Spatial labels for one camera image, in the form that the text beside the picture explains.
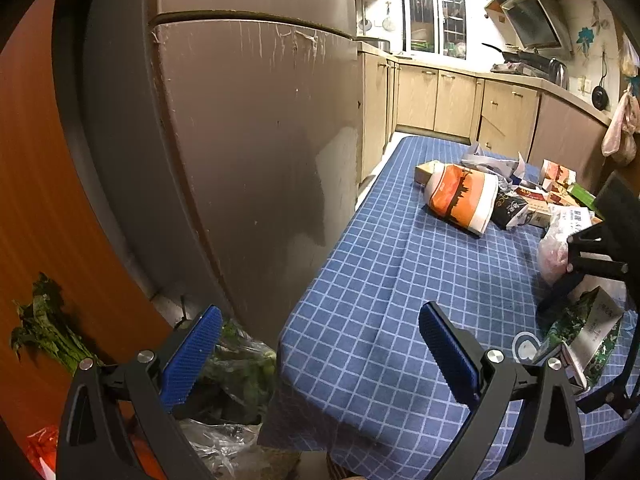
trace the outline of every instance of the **refrigerator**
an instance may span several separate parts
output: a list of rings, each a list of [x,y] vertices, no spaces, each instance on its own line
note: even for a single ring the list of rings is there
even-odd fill
[[[89,199],[154,294],[274,346],[354,213],[354,0],[90,0],[79,21]]]

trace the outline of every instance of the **scratched refrigerator surface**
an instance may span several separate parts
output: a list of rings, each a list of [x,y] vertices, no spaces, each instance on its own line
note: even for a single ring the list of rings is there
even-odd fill
[[[175,20],[154,37],[203,242],[240,321],[274,346],[354,211],[354,0],[158,0],[158,12]]]

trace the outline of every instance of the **pan handle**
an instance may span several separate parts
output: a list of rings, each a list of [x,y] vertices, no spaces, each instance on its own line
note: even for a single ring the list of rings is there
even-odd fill
[[[492,49],[494,49],[494,50],[497,50],[498,52],[500,52],[500,54],[502,54],[502,49],[501,49],[501,48],[498,48],[498,47],[497,47],[497,46],[495,46],[495,45],[490,45],[490,44],[488,44],[488,43],[483,43],[483,45],[484,45],[484,46],[488,46],[489,48],[492,48]]]

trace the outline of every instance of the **window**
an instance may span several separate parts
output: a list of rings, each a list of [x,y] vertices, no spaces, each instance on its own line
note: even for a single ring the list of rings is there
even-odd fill
[[[465,0],[404,0],[408,50],[466,59]]]

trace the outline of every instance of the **kettle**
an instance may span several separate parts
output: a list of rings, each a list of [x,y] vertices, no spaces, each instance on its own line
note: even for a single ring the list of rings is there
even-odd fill
[[[548,72],[549,81],[557,84],[565,90],[569,89],[569,76],[566,71],[566,65],[562,61],[555,57],[551,58],[551,61],[549,61]]]

